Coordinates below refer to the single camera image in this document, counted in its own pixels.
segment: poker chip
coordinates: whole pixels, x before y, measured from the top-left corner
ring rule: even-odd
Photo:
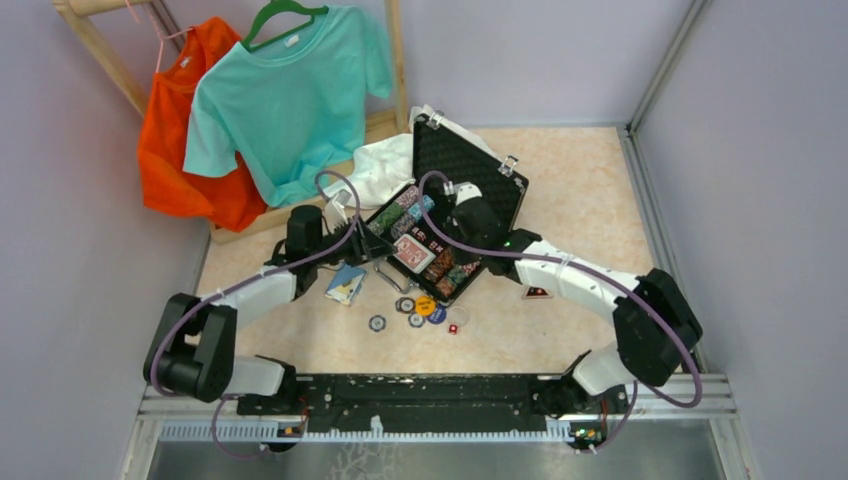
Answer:
[[[401,297],[395,302],[395,310],[400,313],[412,313],[415,311],[415,300],[409,297]]]
[[[418,297],[415,300],[415,312],[421,316],[428,316],[436,311],[436,301],[430,297]]]
[[[375,332],[382,332],[386,328],[386,317],[374,315],[371,320],[368,320],[368,328]]]
[[[468,277],[465,270],[459,265],[453,267],[445,276],[454,288],[458,287]]]
[[[441,305],[437,305],[436,310],[434,310],[430,315],[427,315],[427,321],[433,325],[443,323],[446,318],[448,318],[448,311]]]
[[[434,283],[438,282],[442,278],[442,275],[450,269],[451,265],[453,265],[453,253],[451,253],[451,249],[446,248],[424,270],[424,278]]]
[[[377,217],[368,221],[368,229],[375,235],[382,235],[394,223],[406,213],[406,209],[397,203],[392,203]]]
[[[447,278],[442,278],[438,283],[436,283],[436,289],[439,290],[445,297],[449,297],[450,294],[456,290],[456,286],[452,285]]]
[[[434,206],[436,206],[436,203],[433,201],[432,198],[430,198],[429,195],[424,195],[424,198],[421,200],[421,203],[424,204],[424,209],[427,210],[428,212],[430,210],[432,210]],[[416,222],[418,220],[421,220],[421,217],[422,217],[422,215],[421,215],[421,203],[415,202],[406,211],[406,213],[410,214],[412,216],[412,218],[415,219]]]
[[[409,326],[412,328],[421,328],[424,326],[424,317],[418,315],[417,313],[413,313],[408,318]]]
[[[409,188],[404,191],[401,196],[395,200],[397,204],[399,204],[404,209],[411,207],[418,200],[418,187],[415,185],[410,185]]]
[[[466,276],[470,277],[471,274],[474,273],[474,271],[477,270],[477,267],[479,267],[479,266],[480,266],[480,262],[474,262],[474,263],[469,263],[468,265],[462,265],[459,268],[462,269],[462,271],[465,273]]]
[[[409,230],[410,228],[412,228],[413,225],[415,225],[415,222],[417,222],[417,220],[409,213],[409,211],[404,213],[403,216],[401,216],[398,221],[396,221],[394,225],[392,225],[392,228],[390,230],[392,238],[397,240],[398,238],[402,237],[407,230]]]

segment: yellow poker chip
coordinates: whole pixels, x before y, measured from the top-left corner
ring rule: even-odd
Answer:
[[[418,297],[415,300],[415,313],[426,317],[436,311],[436,301],[430,297]]]

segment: beige floor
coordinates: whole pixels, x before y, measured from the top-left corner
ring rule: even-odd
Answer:
[[[495,151],[520,158],[518,170],[530,179],[516,226],[601,265],[634,273],[651,268],[614,129],[476,132]],[[255,273],[282,235],[280,227],[212,245],[199,291]],[[409,327],[406,316],[394,311],[400,295],[373,272],[352,307],[325,299],[331,275],[322,271],[303,298],[242,329],[237,352],[277,358],[312,373],[557,372],[585,350],[614,339],[612,327],[580,305],[561,298],[522,300],[522,287],[488,273],[457,300],[472,320],[456,336],[447,333],[446,324]],[[380,333],[368,328],[374,314],[388,319]]]

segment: metal strip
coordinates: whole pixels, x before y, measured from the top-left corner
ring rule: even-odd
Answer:
[[[122,480],[147,480],[161,432],[162,422],[136,420],[121,469]]]
[[[636,194],[637,203],[639,206],[639,214],[642,217],[642,222],[645,226],[645,233],[648,236],[648,244],[651,249],[651,255],[654,262],[660,268],[665,269],[678,279],[678,286],[681,291],[686,292],[685,285],[679,276],[679,267],[671,249],[671,243],[668,240],[666,233],[665,222],[663,221],[661,211],[654,193],[651,183],[650,174],[648,172],[645,156],[639,145],[638,136],[633,135],[625,128],[619,129],[619,139],[621,141],[622,152],[627,163],[627,168],[630,171],[630,178],[633,183],[633,190]],[[707,364],[704,360],[702,349],[695,348],[695,360],[698,365],[705,369]],[[702,377],[712,378],[712,375],[702,375]],[[732,401],[732,392],[729,385],[727,386],[728,399]],[[707,392],[705,388],[704,402],[707,402]],[[733,414],[725,414],[721,402],[708,403],[702,402],[698,406],[699,412],[702,407],[710,407],[709,415],[710,430],[713,434],[713,441],[716,447],[719,461],[724,470],[725,477],[728,479],[745,478],[749,480],[758,480],[759,473],[756,464],[751,454],[750,446],[747,438],[742,430],[741,422],[735,410]],[[688,419],[693,418],[687,416],[694,412],[688,410],[667,410],[664,412],[652,410],[652,418],[656,416],[658,419]]]
[[[280,426],[281,422],[270,420],[225,420],[217,422],[216,430],[222,442],[275,442]],[[165,422],[159,436],[161,442],[211,440],[212,424],[208,420],[171,420]]]
[[[218,439],[224,442],[263,443],[542,443],[573,442],[571,424],[562,420],[548,420],[544,432],[463,432],[463,433],[387,433],[379,419],[372,421],[367,432],[310,433],[298,437],[281,437],[277,431],[299,422],[231,420],[219,422]],[[205,442],[212,440],[212,427],[208,420],[170,420],[165,422],[163,442]]]
[[[665,86],[665,83],[671,76],[671,72],[680,61],[683,48],[689,41],[696,23],[700,18],[702,18],[703,13],[711,3],[712,0],[693,0],[689,5],[689,10],[687,10],[686,15],[684,15],[683,23],[680,25],[680,28],[677,29],[677,33],[674,35],[674,39],[671,42],[668,52],[666,52],[665,57],[663,57],[657,72],[654,74],[653,80],[651,80],[651,84],[648,85],[648,90],[645,91],[645,94],[639,101],[639,105],[636,107],[636,112],[633,114],[633,119],[630,121],[629,125],[631,132],[638,132],[639,128],[644,123],[645,117],[648,115],[648,112],[654,106],[654,103],[659,96],[659,92]]]

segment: white cloth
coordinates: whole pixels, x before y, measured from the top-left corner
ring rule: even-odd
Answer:
[[[433,115],[429,105],[412,107],[409,114],[409,131],[413,131],[415,117],[420,114]],[[456,123],[443,119],[442,128],[448,128],[472,144],[479,147],[492,157],[499,159],[480,136],[469,132]],[[404,186],[413,182],[412,178],[412,134],[401,133],[377,143],[363,145],[353,151],[353,173],[347,177],[353,188],[359,193],[363,209],[379,208],[399,192]],[[327,196],[332,197],[339,191],[350,191],[343,182],[335,182],[324,189]],[[347,206],[354,206],[353,196]]]

